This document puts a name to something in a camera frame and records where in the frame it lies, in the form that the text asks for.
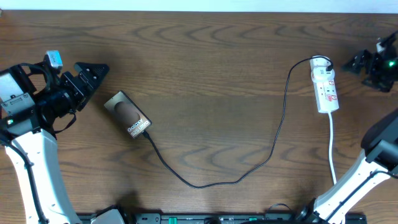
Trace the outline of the Galaxy S25 Ultra smartphone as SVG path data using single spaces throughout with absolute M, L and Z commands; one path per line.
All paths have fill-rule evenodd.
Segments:
M 111 97 L 104 107 L 133 139 L 144 133 L 152 121 L 122 90 Z

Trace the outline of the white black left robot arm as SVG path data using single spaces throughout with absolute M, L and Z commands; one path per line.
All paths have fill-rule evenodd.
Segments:
M 78 215 L 58 162 L 57 118 L 81 111 L 109 72 L 103 63 L 77 62 L 61 73 L 49 62 L 20 63 L 1 72 L 1 145 L 15 168 L 27 223 L 91 223 Z

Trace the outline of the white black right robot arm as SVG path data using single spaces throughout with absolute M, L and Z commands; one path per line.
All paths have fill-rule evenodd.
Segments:
M 347 72 L 365 72 L 363 85 L 388 93 L 397 81 L 397 33 L 380 38 L 374 53 L 358 52 L 342 66 Z M 329 58 L 313 56 L 310 59 L 317 110 L 330 116 L 339 108 L 334 81 L 335 72 Z M 338 179 L 333 165 L 333 150 L 328 150 L 333 186 L 313 199 L 295 221 L 303 223 L 346 223 L 346 214 L 375 186 L 390 178 L 397 178 L 397 111 L 389 113 L 364 135 L 355 163 Z

